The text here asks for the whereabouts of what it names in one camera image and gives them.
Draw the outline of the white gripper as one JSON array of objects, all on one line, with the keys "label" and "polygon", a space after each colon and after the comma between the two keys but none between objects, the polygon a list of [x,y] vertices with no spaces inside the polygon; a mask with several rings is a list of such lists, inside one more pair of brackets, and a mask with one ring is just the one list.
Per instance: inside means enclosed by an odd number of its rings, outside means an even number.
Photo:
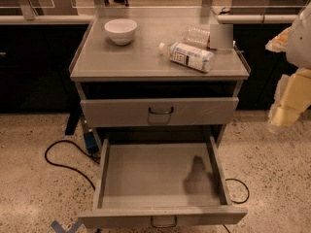
[{"label": "white gripper", "polygon": [[282,75],[277,83],[267,122],[268,130],[277,134],[293,126],[311,106],[311,5],[297,16],[291,28],[269,40],[265,48],[286,51],[287,60],[298,67],[294,74]]}]

